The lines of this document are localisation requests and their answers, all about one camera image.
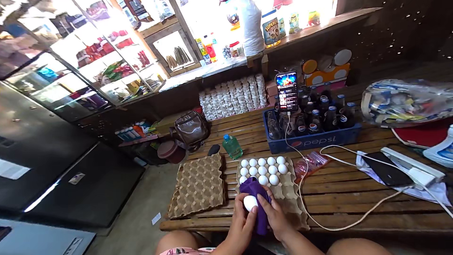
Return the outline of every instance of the pepsi crate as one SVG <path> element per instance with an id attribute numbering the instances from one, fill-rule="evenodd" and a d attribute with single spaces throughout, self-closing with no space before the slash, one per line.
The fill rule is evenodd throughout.
<path id="1" fill-rule="evenodd" d="M 286 144 L 285 139 L 272 140 L 269 138 L 269 131 L 267 130 L 267 113 L 272 111 L 272 118 L 275 118 L 273 109 L 263 112 L 264 127 L 266 129 L 267 142 L 269 144 L 270 152 L 272 154 L 279 154 L 285 152 L 293 152 L 294 149 Z M 351 144 L 357 141 L 362 125 L 356 123 L 353 127 L 338 129 L 329 132 L 323 132 L 315 135 L 306 135 L 301 137 L 288 138 L 288 143 L 298 150 L 307 150 L 313 148 L 325 147 L 328 145 L 344 145 Z"/>

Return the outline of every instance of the egg tray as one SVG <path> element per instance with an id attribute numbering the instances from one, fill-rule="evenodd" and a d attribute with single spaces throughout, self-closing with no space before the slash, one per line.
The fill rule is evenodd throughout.
<path id="1" fill-rule="evenodd" d="M 277 186 L 273 186 L 270 183 L 267 184 L 267 186 L 272 190 L 272 193 L 274 194 L 275 199 L 277 202 L 281 205 L 283 212 L 286 215 L 286 218 L 290 221 L 292 225 L 294 225 L 297 229 L 307 229 L 309 230 L 310 227 L 307 224 L 307 213 L 302 207 L 301 201 L 299 196 L 297 196 L 298 192 L 298 186 L 294 184 L 294 181 L 296 179 L 296 175 L 294 172 L 294 165 L 293 161 L 288 158 L 284 157 L 286 160 L 285 165 L 288 168 L 288 173 L 286 174 L 281 174 L 281 173 L 276 173 L 276 176 L 279 178 L 280 183 Z M 242 160 L 248 160 L 250 161 L 252 158 L 241 158 L 238 162 L 238 167 L 237 167 L 237 172 L 236 172 L 236 193 L 239 194 L 239 178 L 241 177 L 241 161 Z M 269 176 L 271 174 L 269 173 L 269 164 L 265 164 L 264 167 L 268 169 L 268 172 L 265 174 L 267 179 L 269 179 Z M 251 177 L 251 175 L 248 173 L 246 175 L 247 178 Z"/>
<path id="2" fill-rule="evenodd" d="M 179 167 L 168 216 L 179 218 L 224 203 L 220 153 L 186 162 Z"/>

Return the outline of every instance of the egg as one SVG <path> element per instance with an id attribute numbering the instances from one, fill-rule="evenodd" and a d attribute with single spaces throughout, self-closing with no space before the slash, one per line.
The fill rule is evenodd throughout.
<path id="1" fill-rule="evenodd" d="M 276 166 L 270 166 L 268 170 L 270 174 L 277 174 L 279 171 Z"/>
<path id="2" fill-rule="evenodd" d="M 273 166 L 273 165 L 275 165 L 275 163 L 276 163 L 276 161 L 275 161 L 275 159 L 274 159 L 273 157 L 269 157 L 269 158 L 267 159 L 267 164 L 268 164 L 269 166 Z"/>
<path id="3" fill-rule="evenodd" d="M 277 158 L 277 164 L 283 165 L 285 163 L 286 163 L 286 159 L 284 157 L 280 156 Z"/>
<path id="4" fill-rule="evenodd" d="M 278 176 L 276 176 L 275 174 L 269 176 L 269 182 L 274 185 L 274 186 L 277 186 L 279 183 L 280 183 L 280 180 L 278 178 Z"/>
<path id="5" fill-rule="evenodd" d="M 242 167 L 247 167 L 248 165 L 249 165 L 249 162 L 248 162 L 246 159 L 243 159 L 243 160 L 241 161 L 241 166 L 242 166 Z"/>
<path id="6" fill-rule="evenodd" d="M 246 196 L 244 197 L 244 206 L 247 211 L 252 211 L 253 207 L 258 206 L 258 201 L 254 196 Z"/>
<path id="7" fill-rule="evenodd" d="M 247 177 L 241 176 L 241 177 L 239 178 L 239 184 L 242 184 L 242 183 L 245 182 L 245 181 L 247 181 Z"/>
<path id="8" fill-rule="evenodd" d="M 267 185 L 269 183 L 269 180 L 267 179 L 267 177 L 265 175 L 260 175 L 260 177 L 258 177 L 258 182 L 261 184 L 261 185 Z"/>
<path id="9" fill-rule="evenodd" d="M 251 176 L 255 176 L 257 173 L 258 173 L 258 169 L 256 169 L 256 167 L 250 167 L 249 174 Z"/>
<path id="10" fill-rule="evenodd" d="M 267 173 L 266 167 L 259 167 L 258 168 L 258 173 L 261 175 L 265 175 Z"/>
<path id="11" fill-rule="evenodd" d="M 258 161 L 256 161 L 256 159 L 252 158 L 250 161 L 249 161 L 249 165 L 251 167 L 255 167 L 256 165 L 258 165 Z"/>
<path id="12" fill-rule="evenodd" d="M 279 172 L 281 174 L 286 174 L 288 173 L 288 167 L 286 165 L 279 165 Z"/>
<path id="13" fill-rule="evenodd" d="M 249 173 L 249 170 L 245 167 L 241 168 L 241 175 L 246 176 Z"/>
<path id="14" fill-rule="evenodd" d="M 266 163 L 267 163 L 267 161 L 265 159 L 263 159 L 263 158 L 258 159 L 258 165 L 263 167 Z"/>

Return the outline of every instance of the pink shorts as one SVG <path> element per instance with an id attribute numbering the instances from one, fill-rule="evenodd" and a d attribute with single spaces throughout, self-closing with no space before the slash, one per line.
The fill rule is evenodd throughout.
<path id="1" fill-rule="evenodd" d="M 194 250 L 192 248 L 179 247 L 166 250 L 162 252 L 160 255 L 176 255 L 176 254 L 207 255 L 213 252 L 214 249 L 215 248 L 200 248 L 198 250 Z"/>

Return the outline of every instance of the concrete floor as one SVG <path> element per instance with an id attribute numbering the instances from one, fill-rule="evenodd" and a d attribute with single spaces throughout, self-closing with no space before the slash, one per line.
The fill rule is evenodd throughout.
<path id="1" fill-rule="evenodd" d="M 178 166 L 147 167 L 110 234 L 98 235 L 86 255 L 154 255 L 157 242 L 165 232 L 159 230 L 163 219 L 154 226 L 151 220 L 159 212 L 162 217 L 167 212 Z"/>

